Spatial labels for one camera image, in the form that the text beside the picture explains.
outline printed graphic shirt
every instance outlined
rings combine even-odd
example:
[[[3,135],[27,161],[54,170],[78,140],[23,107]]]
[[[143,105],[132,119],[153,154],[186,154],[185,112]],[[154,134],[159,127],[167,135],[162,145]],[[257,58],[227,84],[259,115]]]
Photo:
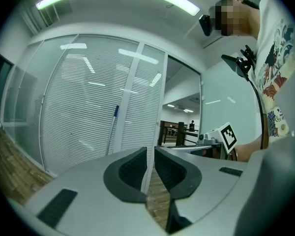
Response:
[[[271,143],[289,133],[274,96],[295,71],[295,21],[280,0],[261,0],[260,20],[257,64],[249,77],[262,99]]]

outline black cable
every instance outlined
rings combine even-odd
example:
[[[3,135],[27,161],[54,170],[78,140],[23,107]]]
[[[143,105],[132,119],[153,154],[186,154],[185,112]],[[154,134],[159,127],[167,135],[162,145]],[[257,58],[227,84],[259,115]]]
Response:
[[[261,101],[260,101],[260,97],[259,97],[258,91],[256,90],[254,84],[249,79],[248,79],[248,81],[250,82],[253,90],[255,91],[255,94],[256,94],[256,97],[257,97],[257,101],[258,101],[258,105],[259,105],[259,109],[260,109],[260,119],[261,119],[261,129],[262,129],[260,149],[263,149],[264,148],[264,135],[265,135],[265,131],[264,131],[264,128],[265,128],[265,125],[264,125],[264,114],[262,112],[262,105],[261,105]]]

